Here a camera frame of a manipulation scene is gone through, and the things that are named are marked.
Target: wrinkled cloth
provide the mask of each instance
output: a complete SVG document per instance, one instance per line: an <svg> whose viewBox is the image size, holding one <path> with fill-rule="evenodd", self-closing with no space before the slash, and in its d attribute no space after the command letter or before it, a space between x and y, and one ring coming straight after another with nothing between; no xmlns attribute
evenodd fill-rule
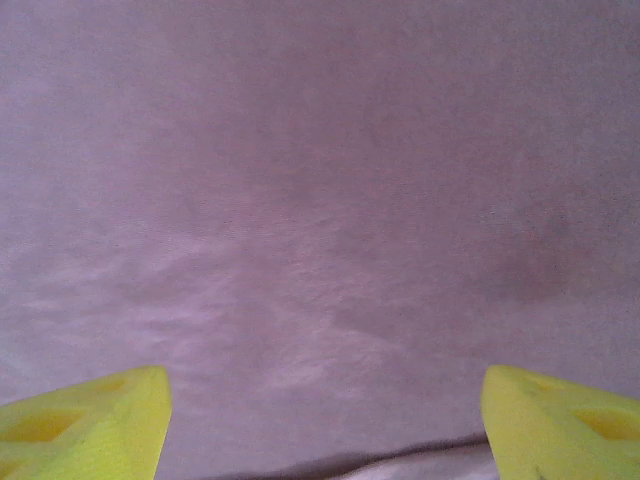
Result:
<svg viewBox="0 0 640 480"><path fill-rule="evenodd" d="M194 480L481 431L494 363L640 397L639 25L0 1L0 400L163 364ZM439 458L352 478L495 476Z"/></svg>

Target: purple fabric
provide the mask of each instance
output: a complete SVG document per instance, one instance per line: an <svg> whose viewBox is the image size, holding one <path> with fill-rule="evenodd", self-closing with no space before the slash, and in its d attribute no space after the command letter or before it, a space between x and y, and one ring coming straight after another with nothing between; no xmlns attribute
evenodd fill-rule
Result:
<svg viewBox="0 0 640 480"><path fill-rule="evenodd" d="M481 430L492 363L640 396L638 25L0 2L0 400L164 364L191 480Z"/></svg>

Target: fabric surface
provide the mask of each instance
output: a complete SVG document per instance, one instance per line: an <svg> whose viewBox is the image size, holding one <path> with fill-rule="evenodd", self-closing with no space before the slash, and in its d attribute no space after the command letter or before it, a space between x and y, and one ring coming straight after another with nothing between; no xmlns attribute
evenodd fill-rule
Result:
<svg viewBox="0 0 640 480"><path fill-rule="evenodd" d="M159 480L640 397L634 0L0 2L0 400L160 363ZM490 453L360 479L492 479Z"/></svg>

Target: dark stain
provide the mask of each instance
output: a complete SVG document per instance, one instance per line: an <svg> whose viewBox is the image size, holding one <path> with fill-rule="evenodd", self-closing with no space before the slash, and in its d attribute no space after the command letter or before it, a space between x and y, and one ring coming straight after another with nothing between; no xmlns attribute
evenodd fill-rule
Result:
<svg viewBox="0 0 640 480"><path fill-rule="evenodd" d="M376 463L397 460L414 455L488 446L486 434L478 433L455 440L437 440L418 443L400 450L381 454L344 453L320 460L303 462L290 468L269 473L235 473L197 480L322 480L347 475Z"/></svg>
<svg viewBox="0 0 640 480"><path fill-rule="evenodd" d="M532 204L499 219L491 256L496 266L471 281L493 301L529 304L571 290L591 259L588 242L571 208L561 199Z"/></svg>
<svg viewBox="0 0 640 480"><path fill-rule="evenodd" d="M535 475L536 475L536 480L547 480L547 477L545 477L544 475L542 475L542 473L540 473L540 467L538 467L537 465L535 466Z"/></svg>

